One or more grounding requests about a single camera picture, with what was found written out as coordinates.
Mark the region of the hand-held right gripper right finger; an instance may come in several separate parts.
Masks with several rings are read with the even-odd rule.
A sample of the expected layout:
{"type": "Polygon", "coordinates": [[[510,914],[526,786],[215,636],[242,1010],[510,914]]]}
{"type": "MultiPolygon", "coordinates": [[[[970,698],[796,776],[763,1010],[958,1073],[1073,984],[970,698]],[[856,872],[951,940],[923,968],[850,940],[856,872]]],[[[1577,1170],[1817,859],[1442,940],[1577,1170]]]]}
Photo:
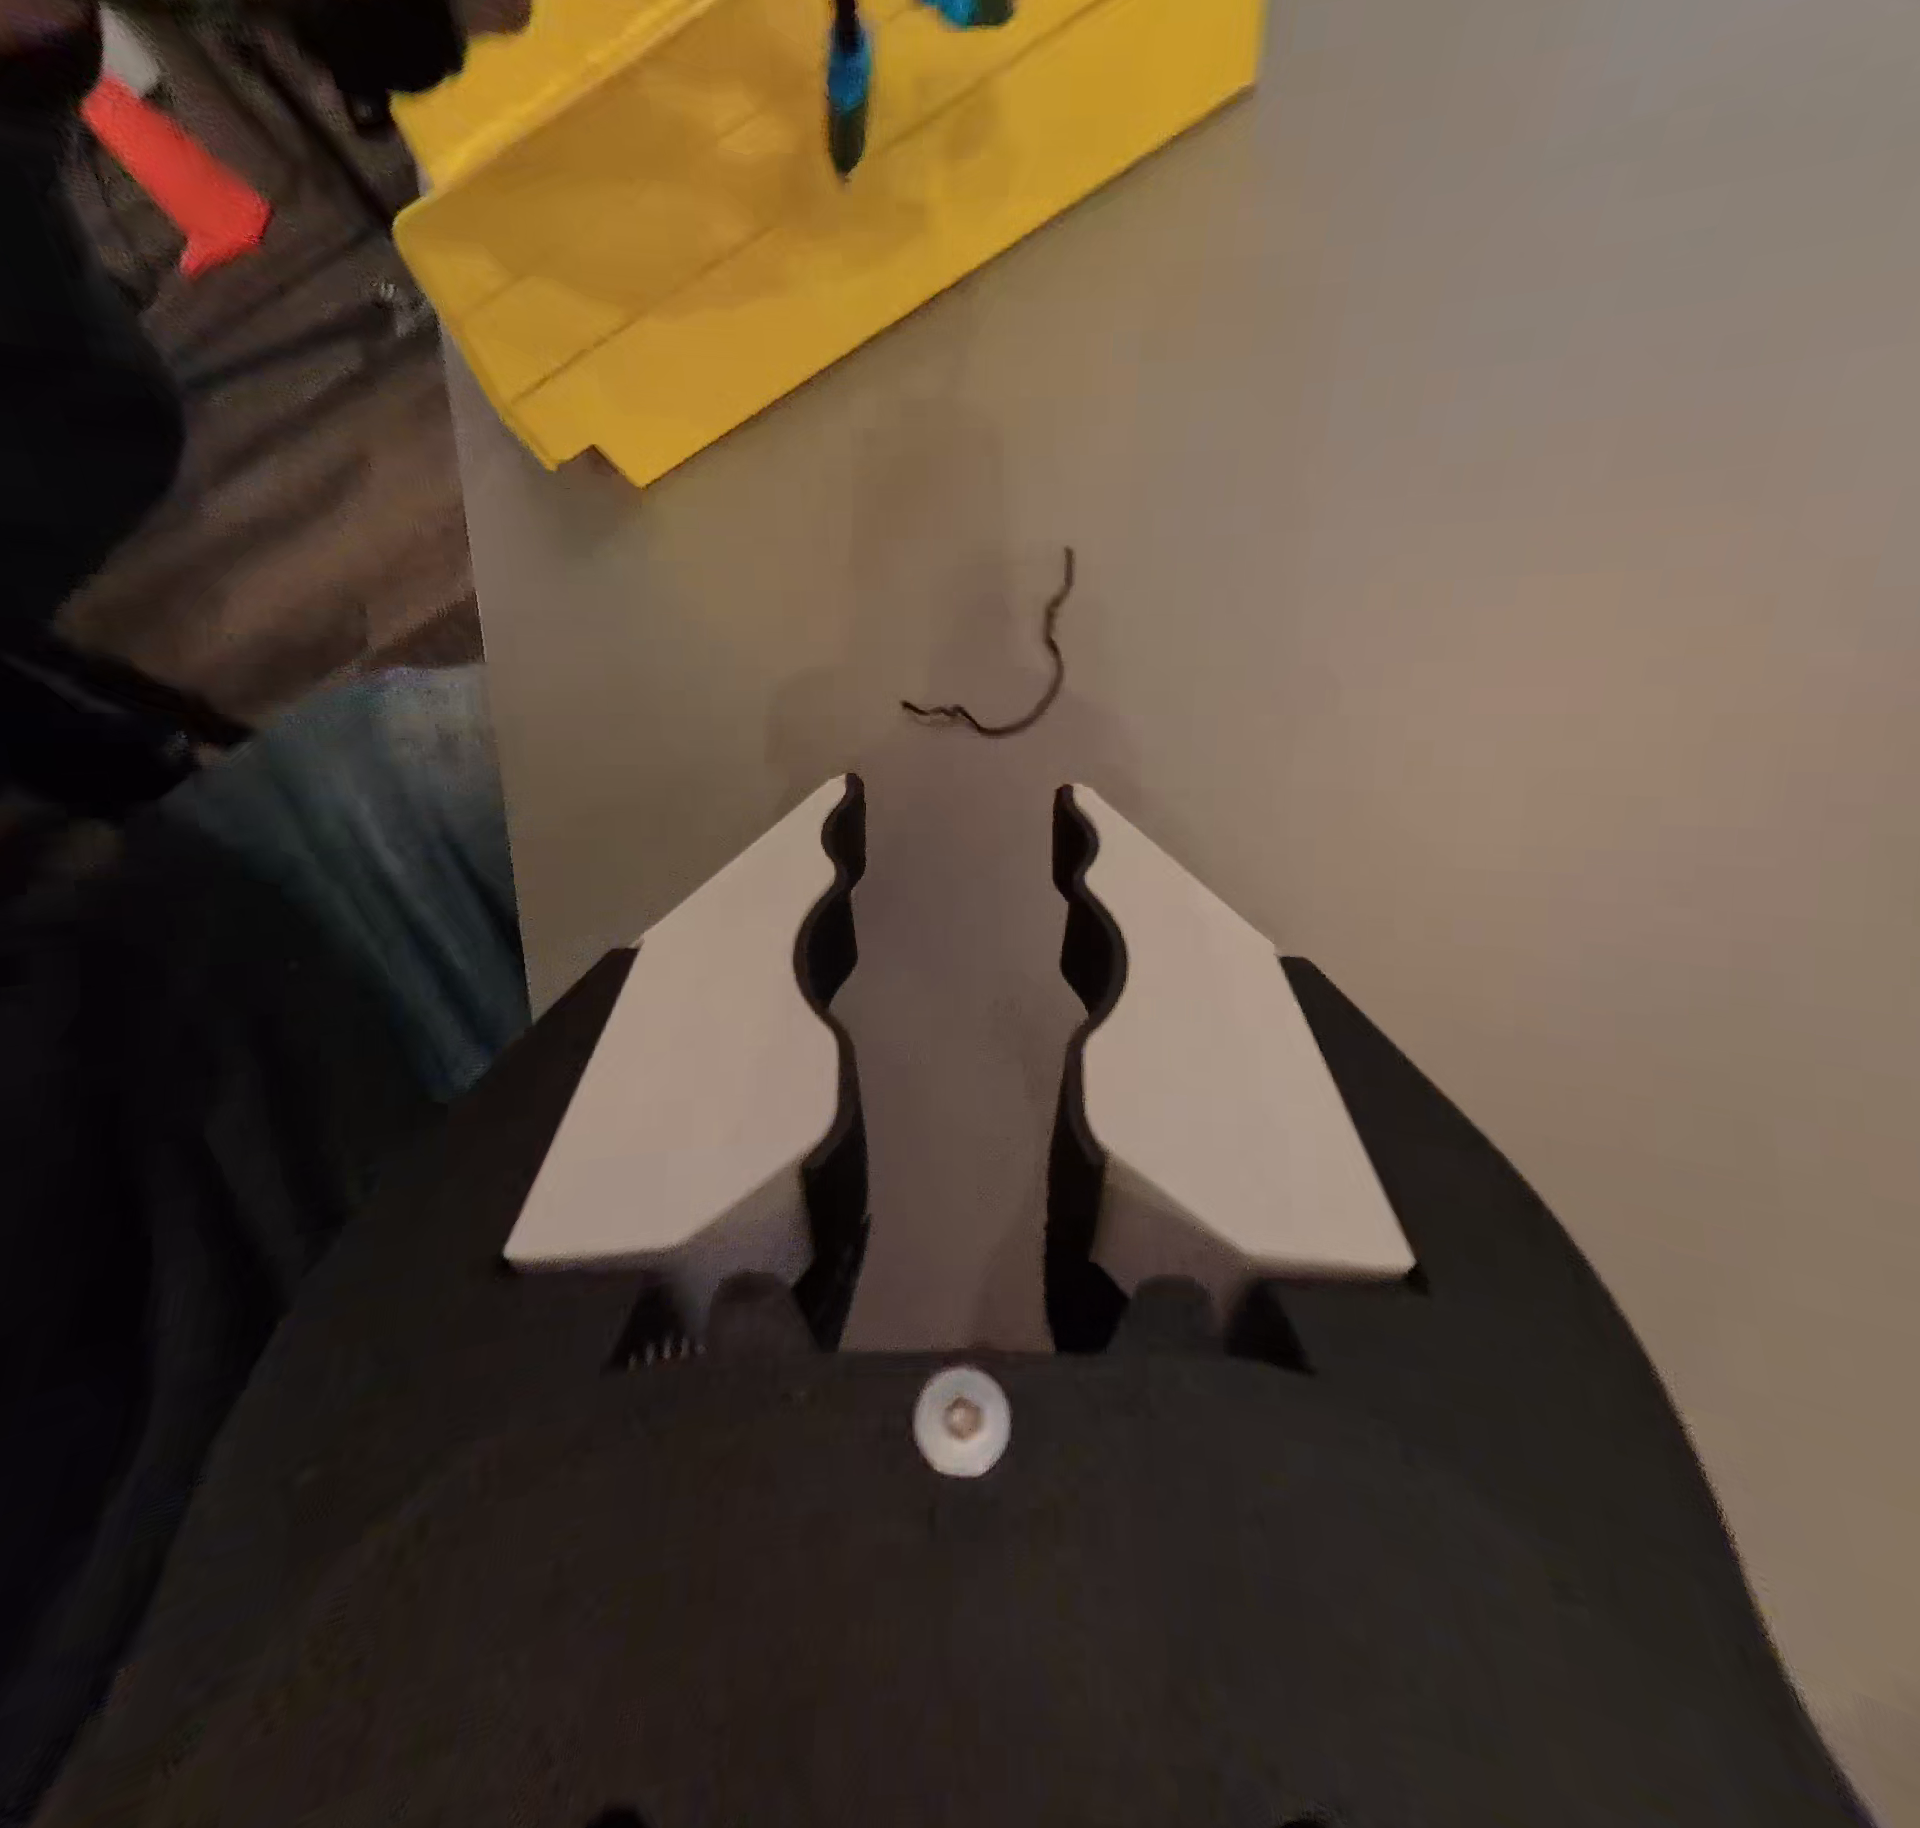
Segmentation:
{"type": "Polygon", "coordinates": [[[1270,1283],[1403,1283],[1420,1257],[1283,955],[1094,786],[1051,803],[1081,1008],[1048,1160],[1054,1349],[1108,1349],[1147,1283],[1233,1324],[1270,1283]]]}

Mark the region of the person's blue jeans leg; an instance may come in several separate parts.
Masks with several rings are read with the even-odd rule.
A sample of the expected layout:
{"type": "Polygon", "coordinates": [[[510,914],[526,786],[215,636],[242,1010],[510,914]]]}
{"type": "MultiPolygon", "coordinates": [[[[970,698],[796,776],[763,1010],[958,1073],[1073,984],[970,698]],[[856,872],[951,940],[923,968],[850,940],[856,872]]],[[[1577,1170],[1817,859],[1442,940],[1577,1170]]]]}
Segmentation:
{"type": "Polygon", "coordinates": [[[349,957],[430,1097],[467,1096],[530,1023],[481,659],[320,687],[161,812],[349,957]]]}

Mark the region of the yellow plastic bin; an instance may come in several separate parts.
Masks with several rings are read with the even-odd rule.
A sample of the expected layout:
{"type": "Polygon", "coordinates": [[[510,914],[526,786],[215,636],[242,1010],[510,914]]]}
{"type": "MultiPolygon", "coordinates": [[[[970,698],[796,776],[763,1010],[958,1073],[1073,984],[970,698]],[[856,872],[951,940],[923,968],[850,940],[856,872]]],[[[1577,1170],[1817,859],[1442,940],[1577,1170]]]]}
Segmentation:
{"type": "Polygon", "coordinates": [[[394,253],[516,439],[648,488],[1261,77],[1265,0],[856,0],[871,141],[826,155],[832,0],[530,0],[394,97],[394,253]]]}

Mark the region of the thin dark twist tie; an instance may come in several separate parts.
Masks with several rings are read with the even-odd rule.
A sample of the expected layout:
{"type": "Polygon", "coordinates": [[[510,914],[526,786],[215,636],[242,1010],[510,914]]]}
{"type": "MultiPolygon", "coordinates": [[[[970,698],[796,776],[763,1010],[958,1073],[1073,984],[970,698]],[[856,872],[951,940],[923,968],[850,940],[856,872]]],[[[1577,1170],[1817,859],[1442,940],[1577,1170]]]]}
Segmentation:
{"type": "Polygon", "coordinates": [[[1042,695],[1019,716],[986,723],[969,704],[916,704],[916,698],[902,698],[902,713],[917,725],[969,728],[970,737],[987,737],[987,743],[1022,737],[1029,728],[1036,728],[1054,713],[1066,687],[1066,651],[1060,643],[1060,625],[1073,593],[1079,593],[1079,549],[1064,546],[1064,573],[1060,585],[1048,593],[1042,625],[1036,625],[1051,672],[1042,695]]]}

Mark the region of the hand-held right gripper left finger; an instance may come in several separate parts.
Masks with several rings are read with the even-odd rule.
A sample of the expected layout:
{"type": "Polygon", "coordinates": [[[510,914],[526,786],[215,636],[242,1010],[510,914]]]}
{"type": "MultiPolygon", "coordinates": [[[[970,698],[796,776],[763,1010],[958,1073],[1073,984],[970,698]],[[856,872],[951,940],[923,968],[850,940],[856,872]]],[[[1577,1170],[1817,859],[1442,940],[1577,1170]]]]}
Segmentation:
{"type": "Polygon", "coordinates": [[[871,1247],[871,1141],[834,997],[856,970],[864,786],[826,779],[626,968],[505,1237],[517,1275],[637,1270],[684,1336],[738,1275],[838,1349],[871,1247]]]}

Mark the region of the orange floor object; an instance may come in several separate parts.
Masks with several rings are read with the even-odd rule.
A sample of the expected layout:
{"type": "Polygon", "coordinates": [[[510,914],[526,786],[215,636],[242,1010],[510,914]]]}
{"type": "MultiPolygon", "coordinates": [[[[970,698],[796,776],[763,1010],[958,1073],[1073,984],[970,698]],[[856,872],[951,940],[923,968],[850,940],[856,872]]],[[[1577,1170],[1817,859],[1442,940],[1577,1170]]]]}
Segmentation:
{"type": "Polygon", "coordinates": [[[186,282],[202,282],[262,248],[273,201],[125,77],[103,69],[78,114],[98,152],[181,239],[177,275],[186,282]]]}

